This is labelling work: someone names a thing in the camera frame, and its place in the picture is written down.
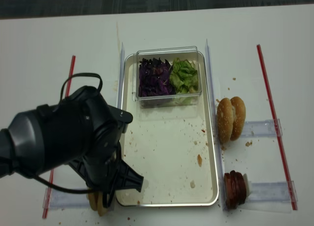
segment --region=aluminum baking tray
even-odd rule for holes
[[[197,105],[141,108],[134,99],[136,54],[126,58],[119,107],[133,114],[121,139],[123,159],[144,176],[141,193],[116,192],[123,206],[205,206],[218,199],[204,56],[198,52],[202,84]],[[198,155],[202,158],[199,165]]]

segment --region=red stick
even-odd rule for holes
[[[288,182],[288,188],[289,188],[289,193],[290,193],[290,198],[291,198],[292,209],[297,210],[298,207],[297,207],[297,204],[295,201],[296,197],[294,195],[294,191],[292,190],[292,186],[291,186],[291,177],[290,177],[288,163],[287,163],[287,159],[286,159],[286,155],[285,155],[284,144],[283,144],[281,136],[279,135],[279,129],[277,128],[278,127],[277,115],[276,115],[276,111],[275,111],[273,98],[272,98],[271,92],[270,92],[270,86],[269,86],[268,77],[267,77],[267,73],[266,73],[266,67],[265,67],[262,49],[261,49],[260,45],[257,45],[257,52],[258,52],[259,58],[260,58],[260,63],[261,63],[261,67],[262,67],[262,73],[263,73],[263,77],[264,77],[264,81],[265,81],[265,86],[266,86],[266,91],[267,91],[267,95],[268,95],[268,101],[269,101],[269,105],[270,105],[271,114],[272,114],[273,120],[275,121],[277,140],[278,140],[281,160],[283,162],[283,166],[284,166],[284,170],[285,170],[286,180]]]
[[[71,61],[71,66],[70,66],[69,77],[73,75],[74,64],[75,64],[75,55],[72,56],[72,61]],[[71,87],[71,80],[68,81],[67,89],[66,89],[66,91],[65,91],[65,97],[68,97],[68,96],[69,96],[70,87]]]
[[[71,66],[70,66],[69,77],[73,75],[75,58],[76,58],[75,55],[73,55],[72,56],[72,61],[71,61]],[[68,83],[67,83],[67,89],[66,89],[66,92],[65,92],[65,97],[69,96],[70,87],[71,87],[71,80],[69,80]],[[50,171],[49,182],[50,183],[53,182],[53,169]],[[46,192],[45,199],[47,199],[47,201],[45,202],[45,206],[44,206],[43,219],[46,219],[47,215],[48,215],[48,208],[49,208],[49,203],[50,203],[51,191],[52,191],[52,189],[48,188],[48,190]]]

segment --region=bread slice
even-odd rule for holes
[[[224,144],[228,142],[234,127],[234,116],[230,99],[224,98],[217,107],[217,126],[219,141]]]
[[[99,216],[103,216],[105,213],[108,212],[108,208],[104,208],[103,206],[103,193],[102,192],[99,192],[98,194],[97,211],[98,211]]]
[[[230,101],[232,104],[232,111],[234,117],[233,130],[230,140],[234,141],[238,139],[242,133],[245,122],[246,109],[244,102],[241,98],[233,97]]]
[[[92,210],[96,211],[97,210],[97,202],[98,202],[98,192],[89,193],[87,196],[88,196],[90,207],[92,208]]]

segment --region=gray carpet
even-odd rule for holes
[[[0,0],[0,18],[144,13],[312,2],[314,0]]]

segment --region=green lettuce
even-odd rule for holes
[[[195,93],[198,90],[198,75],[195,64],[187,60],[180,61],[175,58],[172,63],[173,70],[170,74],[170,84],[177,94]]]

